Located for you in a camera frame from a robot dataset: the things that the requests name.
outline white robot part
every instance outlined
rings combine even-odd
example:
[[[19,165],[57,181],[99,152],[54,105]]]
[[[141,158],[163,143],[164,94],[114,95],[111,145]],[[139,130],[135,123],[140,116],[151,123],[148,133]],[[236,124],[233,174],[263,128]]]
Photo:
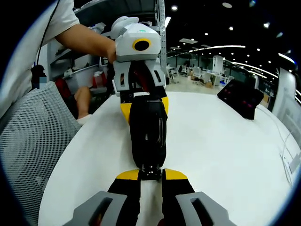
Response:
[[[122,35],[126,30],[124,30],[124,27],[129,24],[136,24],[139,22],[139,18],[137,17],[127,17],[122,16],[119,17],[112,25],[111,29],[111,39],[117,39],[120,35]]]
[[[161,50],[161,37],[153,29],[138,23],[137,17],[122,16],[111,31],[116,43],[118,62],[156,60]]]

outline mesh chair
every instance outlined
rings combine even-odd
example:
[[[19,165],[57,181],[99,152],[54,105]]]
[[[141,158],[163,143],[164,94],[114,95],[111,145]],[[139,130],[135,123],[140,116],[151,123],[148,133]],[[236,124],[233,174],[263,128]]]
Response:
[[[199,68],[197,68],[197,67],[194,67],[193,69],[192,69],[192,71],[193,71],[193,76],[194,77],[197,77],[197,78],[201,78],[202,77],[202,71],[201,71],[201,69],[199,69]]]
[[[234,77],[233,76],[229,76],[228,77],[228,81],[227,81],[227,84],[231,81],[231,80],[233,80],[234,79]]]
[[[0,120],[4,172],[27,218],[36,224],[51,172],[79,129],[53,82],[27,93]]]

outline white wall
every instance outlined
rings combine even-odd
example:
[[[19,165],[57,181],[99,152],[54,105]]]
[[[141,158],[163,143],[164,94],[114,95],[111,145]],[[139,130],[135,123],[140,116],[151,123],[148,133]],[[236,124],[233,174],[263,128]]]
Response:
[[[295,98],[296,92],[296,78],[287,70],[280,68],[279,83],[276,95],[275,104],[272,113],[279,117],[280,110],[282,108],[282,102],[285,95]]]
[[[215,55],[213,57],[212,71],[216,73],[222,73],[222,66],[223,66],[222,57],[219,55]]]

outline white table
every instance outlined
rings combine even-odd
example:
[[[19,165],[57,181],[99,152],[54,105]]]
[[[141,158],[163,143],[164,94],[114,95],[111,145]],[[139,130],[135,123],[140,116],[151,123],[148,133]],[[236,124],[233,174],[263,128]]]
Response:
[[[266,226],[290,191],[279,157],[283,142],[275,123],[260,110],[246,120],[214,95],[168,93],[167,156],[163,168],[188,176],[195,191],[203,191],[226,208],[239,226]],[[120,100],[110,97],[79,130],[56,164],[40,205],[39,225],[60,226],[73,210],[107,191],[115,177],[136,169],[129,126]],[[273,117],[282,137],[289,133]],[[290,136],[287,146],[299,152]],[[137,225],[151,225],[162,217],[160,184],[142,182]]]

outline red object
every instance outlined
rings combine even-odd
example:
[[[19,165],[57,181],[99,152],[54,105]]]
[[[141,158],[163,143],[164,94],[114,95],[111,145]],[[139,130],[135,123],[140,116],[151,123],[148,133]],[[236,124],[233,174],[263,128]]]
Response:
[[[106,86],[108,81],[107,81],[107,78],[105,77],[104,72],[102,73],[102,80],[103,80],[103,86]]]
[[[58,79],[55,81],[55,85],[60,92],[62,98],[68,98],[71,96],[71,92],[68,88],[68,85],[64,79]]]
[[[96,81],[95,81],[95,77],[93,77],[93,87],[94,87],[94,88],[97,88],[97,84],[96,84]]]

